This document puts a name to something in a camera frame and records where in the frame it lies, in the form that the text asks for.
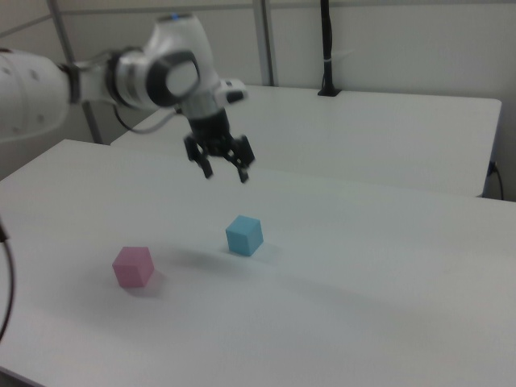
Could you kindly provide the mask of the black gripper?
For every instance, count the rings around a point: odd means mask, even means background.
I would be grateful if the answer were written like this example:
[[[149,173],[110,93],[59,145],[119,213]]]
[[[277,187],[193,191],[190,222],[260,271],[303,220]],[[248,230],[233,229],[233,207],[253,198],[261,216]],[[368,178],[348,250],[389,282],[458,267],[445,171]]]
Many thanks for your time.
[[[213,170],[206,154],[223,156],[233,164],[241,183],[248,181],[248,169],[255,161],[255,155],[247,136],[231,137],[230,124],[225,109],[203,119],[188,119],[192,133],[184,138],[189,161],[203,171],[206,179],[213,176]]]

